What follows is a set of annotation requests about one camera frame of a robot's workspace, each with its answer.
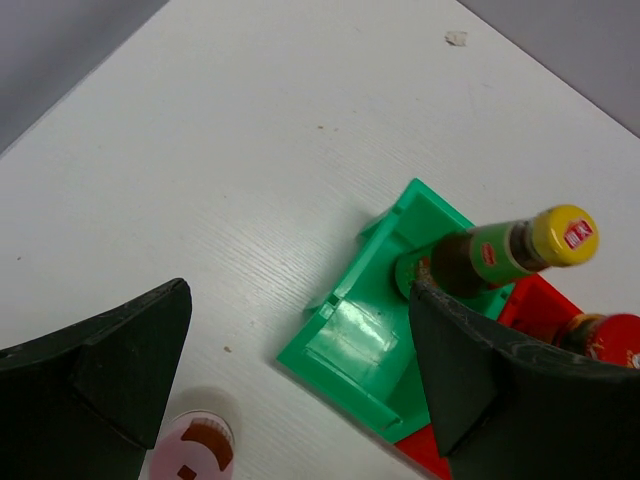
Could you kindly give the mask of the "red-lid chili sauce jar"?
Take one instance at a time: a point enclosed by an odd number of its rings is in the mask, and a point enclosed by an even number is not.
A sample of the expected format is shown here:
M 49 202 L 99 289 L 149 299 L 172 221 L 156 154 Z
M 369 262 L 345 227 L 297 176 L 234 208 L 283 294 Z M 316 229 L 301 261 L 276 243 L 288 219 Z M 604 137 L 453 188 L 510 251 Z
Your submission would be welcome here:
M 553 345 L 597 361 L 639 369 L 639 317 L 580 314 L 555 334 Z

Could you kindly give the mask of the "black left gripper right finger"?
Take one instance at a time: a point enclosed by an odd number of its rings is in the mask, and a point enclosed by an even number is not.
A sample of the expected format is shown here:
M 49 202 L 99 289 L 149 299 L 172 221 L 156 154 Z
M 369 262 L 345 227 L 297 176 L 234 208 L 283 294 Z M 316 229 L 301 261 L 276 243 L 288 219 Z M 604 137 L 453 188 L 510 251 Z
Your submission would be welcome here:
M 409 321 L 438 452 L 456 479 L 635 479 L 639 374 L 503 326 L 433 287 Z

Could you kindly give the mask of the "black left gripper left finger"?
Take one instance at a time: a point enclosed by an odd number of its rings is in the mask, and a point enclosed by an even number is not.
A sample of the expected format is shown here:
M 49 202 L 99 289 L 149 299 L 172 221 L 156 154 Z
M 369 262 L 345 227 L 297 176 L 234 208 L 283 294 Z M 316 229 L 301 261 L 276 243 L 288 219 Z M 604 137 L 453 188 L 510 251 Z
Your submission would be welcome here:
M 190 287 L 176 278 L 2 350 L 2 478 L 138 478 L 191 314 Z

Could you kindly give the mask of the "yellow-cap green-label sauce bottle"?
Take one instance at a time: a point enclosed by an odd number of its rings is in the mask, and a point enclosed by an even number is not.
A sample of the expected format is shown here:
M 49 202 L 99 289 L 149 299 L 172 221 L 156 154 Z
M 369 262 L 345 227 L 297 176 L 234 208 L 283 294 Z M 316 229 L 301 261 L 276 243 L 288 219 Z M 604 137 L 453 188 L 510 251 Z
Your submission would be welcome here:
M 403 253 L 394 274 L 408 296 L 415 282 L 474 298 L 549 268 L 590 261 L 599 248 L 596 222 L 584 209 L 557 205 L 530 218 L 454 231 Z

